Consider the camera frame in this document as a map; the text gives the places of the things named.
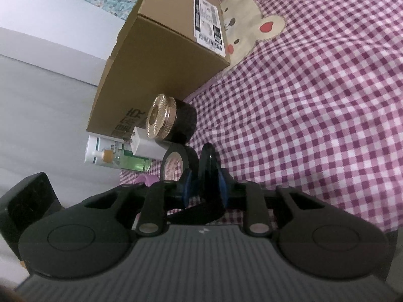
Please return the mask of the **pink tape roll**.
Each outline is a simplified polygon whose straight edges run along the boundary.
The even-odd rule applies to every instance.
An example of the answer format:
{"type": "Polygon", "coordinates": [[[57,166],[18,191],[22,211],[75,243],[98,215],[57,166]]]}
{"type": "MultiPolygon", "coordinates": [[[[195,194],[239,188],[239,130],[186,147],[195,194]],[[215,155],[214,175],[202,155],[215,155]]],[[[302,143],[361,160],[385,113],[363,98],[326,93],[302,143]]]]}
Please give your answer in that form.
{"type": "Polygon", "coordinates": [[[156,175],[140,174],[136,178],[131,179],[129,181],[129,184],[144,183],[147,187],[150,187],[152,184],[159,182],[159,181],[160,181],[160,179],[156,175]]]}

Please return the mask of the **black tape roll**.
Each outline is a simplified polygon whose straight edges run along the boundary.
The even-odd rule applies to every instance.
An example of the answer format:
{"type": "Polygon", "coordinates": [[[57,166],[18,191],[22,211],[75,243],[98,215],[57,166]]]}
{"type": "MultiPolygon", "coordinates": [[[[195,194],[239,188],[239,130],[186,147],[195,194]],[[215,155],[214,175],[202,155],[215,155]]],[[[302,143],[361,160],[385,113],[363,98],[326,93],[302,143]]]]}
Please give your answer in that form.
{"type": "Polygon", "coordinates": [[[191,178],[197,178],[199,171],[199,158],[195,150],[186,145],[172,144],[165,153],[160,168],[162,181],[179,181],[187,172],[191,178]]]}

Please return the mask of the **white charger plug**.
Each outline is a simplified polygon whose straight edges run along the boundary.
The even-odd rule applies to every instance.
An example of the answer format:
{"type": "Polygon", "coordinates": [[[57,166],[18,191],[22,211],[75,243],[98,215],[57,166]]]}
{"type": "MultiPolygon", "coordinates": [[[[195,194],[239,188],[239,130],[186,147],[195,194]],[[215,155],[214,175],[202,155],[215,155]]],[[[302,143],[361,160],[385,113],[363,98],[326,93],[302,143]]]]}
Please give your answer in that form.
{"type": "Polygon", "coordinates": [[[151,139],[143,128],[134,127],[130,138],[127,140],[134,156],[162,161],[170,143],[151,139]]]}

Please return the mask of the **white green tube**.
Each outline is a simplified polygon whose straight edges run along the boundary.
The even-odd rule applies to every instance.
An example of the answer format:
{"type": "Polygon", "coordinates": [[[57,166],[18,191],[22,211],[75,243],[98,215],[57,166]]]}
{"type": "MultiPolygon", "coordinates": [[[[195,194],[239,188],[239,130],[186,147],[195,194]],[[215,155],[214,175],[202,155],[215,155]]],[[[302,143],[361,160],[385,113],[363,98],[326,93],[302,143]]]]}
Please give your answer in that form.
{"type": "Polygon", "coordinates": [[[148,172],[151,159],[135,156],[131,146],[124,142],[98,136],[88,136],[85,162],[134,172],[148,172]]]}

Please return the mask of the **black jar gold lid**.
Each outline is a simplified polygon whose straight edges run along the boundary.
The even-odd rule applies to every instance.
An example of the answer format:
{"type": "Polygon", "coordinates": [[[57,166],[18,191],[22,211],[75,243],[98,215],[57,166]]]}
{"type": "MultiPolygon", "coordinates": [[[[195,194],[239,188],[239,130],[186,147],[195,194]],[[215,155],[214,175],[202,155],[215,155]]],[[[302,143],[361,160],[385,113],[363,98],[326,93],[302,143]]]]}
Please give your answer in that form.
{"type": "Polygon", "coordinates": [[[195,133],[196,125],[194,106],[160,93],[148,112],[146,132],[148,138],[185,145],[195,133]]]}

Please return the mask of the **purple checkered tablecloth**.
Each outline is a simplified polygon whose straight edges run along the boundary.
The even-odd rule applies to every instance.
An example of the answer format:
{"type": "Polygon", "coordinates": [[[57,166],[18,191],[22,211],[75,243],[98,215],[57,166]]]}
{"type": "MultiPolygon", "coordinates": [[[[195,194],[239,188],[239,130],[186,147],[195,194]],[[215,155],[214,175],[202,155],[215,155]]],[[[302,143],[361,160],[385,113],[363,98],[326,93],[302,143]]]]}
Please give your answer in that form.
{"type": "Polygon", "coordinates": [[[256,0],[286,28],[189,97],[240,181],[402,226],[402,0],[256,0]]]}

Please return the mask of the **brown cardboard box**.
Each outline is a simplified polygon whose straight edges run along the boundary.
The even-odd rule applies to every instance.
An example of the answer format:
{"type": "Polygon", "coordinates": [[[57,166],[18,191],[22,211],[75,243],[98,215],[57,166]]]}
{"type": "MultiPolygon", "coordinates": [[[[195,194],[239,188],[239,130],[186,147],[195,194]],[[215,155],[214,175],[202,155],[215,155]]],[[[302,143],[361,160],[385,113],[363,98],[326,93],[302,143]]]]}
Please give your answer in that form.
{"type": "Polygon", "coordinates": [[[128,138],[159,93],[184,100],[229,64],[219,0],[138,0],[105,64],[87,131],[128,138]]]}

